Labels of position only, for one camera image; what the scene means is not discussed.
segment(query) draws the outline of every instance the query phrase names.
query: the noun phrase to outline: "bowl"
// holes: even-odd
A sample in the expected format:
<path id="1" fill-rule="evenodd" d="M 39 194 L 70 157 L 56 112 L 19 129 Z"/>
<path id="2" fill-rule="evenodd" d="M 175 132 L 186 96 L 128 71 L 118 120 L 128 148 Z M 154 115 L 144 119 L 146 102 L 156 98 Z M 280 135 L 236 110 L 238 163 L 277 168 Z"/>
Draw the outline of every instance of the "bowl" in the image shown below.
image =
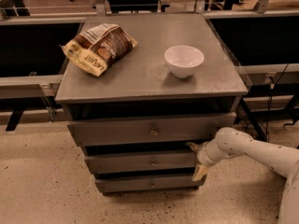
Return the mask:
<path id="1" fill-rule="evenodd" d="M 185 45 L 169 48 L 164 57 L 170 72 L 180 78 L 193 75 L 205 59 L 202 51 Z"/>

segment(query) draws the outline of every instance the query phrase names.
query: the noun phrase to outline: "drawer front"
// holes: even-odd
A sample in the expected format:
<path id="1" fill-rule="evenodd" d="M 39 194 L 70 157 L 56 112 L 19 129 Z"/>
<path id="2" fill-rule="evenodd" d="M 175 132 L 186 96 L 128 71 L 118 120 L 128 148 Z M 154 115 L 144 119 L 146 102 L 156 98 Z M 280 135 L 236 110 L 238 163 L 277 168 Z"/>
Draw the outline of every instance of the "drawer front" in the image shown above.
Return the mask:
<path id="1" fill-rule="evenodd" d="M 89 156 L 85 161 L 93 174 L 177 169 L 194 167 L 195 153 L 191 150 L 180 150 L 109 154 Z"/>
<path id="2" fill-rule="evenodd" d="M 210 139 L 221 127 L 230 127 L 235 113 L 135 119 L 93 119 L 68 125 L 79 146 Z"/>
<path id="3" fill-rule="evenodd" d="M 151 190 L 151 189 L 175 189 L 187 187 L 199 187 L 203 180 L 193 182 L 192 174 L 189 175 L 165 175 L 165 176 L 145 176 L 132 179 L 116 180 L 95 180 L 95 185 L 99 191 L 104 193 Z"/>

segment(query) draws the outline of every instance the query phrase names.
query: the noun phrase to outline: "brown snack bag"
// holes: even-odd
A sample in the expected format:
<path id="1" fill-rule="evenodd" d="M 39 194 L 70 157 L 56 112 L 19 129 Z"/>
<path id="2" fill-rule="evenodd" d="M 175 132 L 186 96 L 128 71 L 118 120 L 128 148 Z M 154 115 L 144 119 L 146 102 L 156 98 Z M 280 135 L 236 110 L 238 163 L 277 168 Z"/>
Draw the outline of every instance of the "brown snack bag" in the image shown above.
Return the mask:
<path id="1" fill-rule="evenodd" d="M 62 50 L 73 64 L 100 77 L 136 45 L 119 25 L 103 23 L 79 33 Z"/>

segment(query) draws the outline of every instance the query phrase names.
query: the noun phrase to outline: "drawer handle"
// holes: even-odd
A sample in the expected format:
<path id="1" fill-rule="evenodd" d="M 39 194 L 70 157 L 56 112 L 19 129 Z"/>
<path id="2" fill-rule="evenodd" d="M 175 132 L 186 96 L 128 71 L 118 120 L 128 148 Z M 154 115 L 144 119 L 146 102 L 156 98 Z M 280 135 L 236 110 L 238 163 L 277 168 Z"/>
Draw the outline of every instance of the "drawer handle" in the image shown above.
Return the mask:
<path id="1" fill-rule="evenodd" d="M 157 136 L 158 134 L 159 134 L 159 132 L 158 132 L 156 129 L 151 128 L 151 130 L 150 130 L 150 135 L 152 135 L 152 136 Z"/>

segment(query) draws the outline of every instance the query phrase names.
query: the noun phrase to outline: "power outlet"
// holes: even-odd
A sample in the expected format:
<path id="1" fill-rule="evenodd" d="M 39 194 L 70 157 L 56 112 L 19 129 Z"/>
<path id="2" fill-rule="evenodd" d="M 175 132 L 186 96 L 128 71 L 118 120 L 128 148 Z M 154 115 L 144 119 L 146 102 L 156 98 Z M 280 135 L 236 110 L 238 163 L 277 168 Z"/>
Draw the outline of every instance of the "power outlet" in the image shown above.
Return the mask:
<path id="1" fill-rule="evenodd" d="M 274 76 L 276 76 L 276 72 L 269 72 L 265 74 L 265 79 L 263 80 L 263 84 L 271 85 L 274 81 Z"/>

